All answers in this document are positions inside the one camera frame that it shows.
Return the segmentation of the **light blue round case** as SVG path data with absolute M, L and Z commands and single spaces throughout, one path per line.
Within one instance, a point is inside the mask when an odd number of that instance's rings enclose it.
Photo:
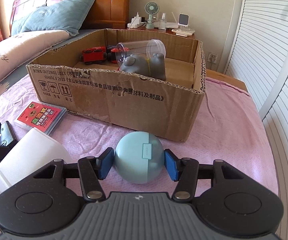
M 146 184 L 154 180 L 164 166 L 160 140 L 148 132 L 125 135 L 115 149 L 115 169 L 126 181 Z

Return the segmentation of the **translucent white plastic bottle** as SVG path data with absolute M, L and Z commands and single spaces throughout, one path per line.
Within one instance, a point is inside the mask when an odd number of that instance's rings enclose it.
M 62 144 L 37 128 L 30 129 L 0 162 L 0 193 L 54 159 L 73 162 Z

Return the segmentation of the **red card case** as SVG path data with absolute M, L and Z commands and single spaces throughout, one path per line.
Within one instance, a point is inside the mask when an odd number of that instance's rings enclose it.
M 66 113 L 67 109 L 65 107 L 32 101 L 28 107 L 15 118 L 15 123 L 27 131 L 36 128 L 46 135 L 51 135 L 53 130 L 56 129 L 63 120 Z

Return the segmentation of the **pink quilt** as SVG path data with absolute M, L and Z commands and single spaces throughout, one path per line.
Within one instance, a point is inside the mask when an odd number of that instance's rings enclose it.
M 18 33 L 0 42 L 0 81 L 20 65 L 70 38 L 64 30 Z

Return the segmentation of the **cardboard box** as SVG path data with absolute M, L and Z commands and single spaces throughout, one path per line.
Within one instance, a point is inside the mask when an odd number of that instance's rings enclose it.
M 151 39 L 165 45 L 164 81 L 122 72 L 109 62 L 81 62 L 82 51 L 92 47 Z M 189 137 L 206 90 L 202 42 L 154 31 L 88 31 L 35 58 L 27 70 L 42 102 L 178 142 Z

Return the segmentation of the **grey toy animal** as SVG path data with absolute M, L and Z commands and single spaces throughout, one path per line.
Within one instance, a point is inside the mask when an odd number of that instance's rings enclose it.
M 147 59 L 139 54 L 131 54 L 121 64 L 120 71 L 166 80 L 165 60 L 162 53 L 154 53 Z

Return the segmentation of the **red black toy train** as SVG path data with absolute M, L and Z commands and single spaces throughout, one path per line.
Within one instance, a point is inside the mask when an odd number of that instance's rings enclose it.
M 117 46 L 99 46 L 92 47 L 82 51 L 81 62 L 84 64 L 93 64 L 108 61 L 110 63 L 117 63 L 116 53 L 121 48 Z

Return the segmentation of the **clear plastic jar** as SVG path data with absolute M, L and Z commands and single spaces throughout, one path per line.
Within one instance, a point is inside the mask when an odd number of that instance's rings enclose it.
M 119 66 L 131 55 L 140 55 L 145 59 L 153 57 L 154 54 L 161 53 L 166 56 L 166 49 L 161 40 L 145 40 L 133 42 L 120 42 L 116 45 L 116 61 Z

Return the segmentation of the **blue pillow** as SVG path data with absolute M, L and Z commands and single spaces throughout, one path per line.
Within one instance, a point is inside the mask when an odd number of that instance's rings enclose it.
M 11 35 L 29 31 L 64 30 L 71 36 L 79 34 L 95 0 L 62 0 L 38 7 L 13 21 Z

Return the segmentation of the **white louvered closet door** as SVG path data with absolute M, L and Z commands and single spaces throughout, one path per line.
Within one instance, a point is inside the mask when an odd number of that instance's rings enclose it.
M 246 84 L 275 161 L 288 239 L 288 0 L 243 0 L 225 71 Z

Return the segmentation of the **white router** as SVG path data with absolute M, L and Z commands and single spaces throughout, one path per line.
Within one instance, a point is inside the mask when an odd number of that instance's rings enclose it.
M 154 22 L 154 27 L 160 30 L 167 30 L 167 29 L 177 29 L 179 25 L 177 22 L 167 22 L 166 14 L 163 13 L 162 17 L 157 22 Z

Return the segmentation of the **small spray bottle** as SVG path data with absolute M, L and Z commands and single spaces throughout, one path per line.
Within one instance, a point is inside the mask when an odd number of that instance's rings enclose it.
M 163 31 L 166 31 L 167 29 L 167 21 L 166 21 L 166 16 L 164 12 L 162 13 L 162 17 L 159 20 L 158 28 Z

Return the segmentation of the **small clock on stand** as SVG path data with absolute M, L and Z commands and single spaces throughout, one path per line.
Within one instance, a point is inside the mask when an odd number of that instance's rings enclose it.
M 189 30 L 189 16 L 187 14 L 180 13 L 178 26 L 181 30 Z

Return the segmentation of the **white power strip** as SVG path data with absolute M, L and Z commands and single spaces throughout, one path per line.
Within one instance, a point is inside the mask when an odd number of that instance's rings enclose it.
M 131 19 L 130 23 L 127 24 L 127 27 L 129 29 L 135 29 L 143 26 L 144 24 L 145 24 L 145 17 L 140 16 L 139 13 L 137 12 L 136 16 L 134 16 Z

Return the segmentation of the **green desk fan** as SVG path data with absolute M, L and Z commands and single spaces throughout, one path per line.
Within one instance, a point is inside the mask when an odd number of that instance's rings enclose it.
M 159 12 L 159 5 L 156 2 L 151 1 L 145 5 L 144 10 L 148 14 L 148 20 L 145 27 L 147 29 L 154 29 L 153 16 Z

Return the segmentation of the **wall power socket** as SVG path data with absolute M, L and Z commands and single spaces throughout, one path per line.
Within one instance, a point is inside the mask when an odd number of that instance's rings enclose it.
M 212 63 L 212 64 L 216 64 L 217 58 L 218 58 L 217 54 L 209 52 L 208 57 L 207 57 L 207 61 Z

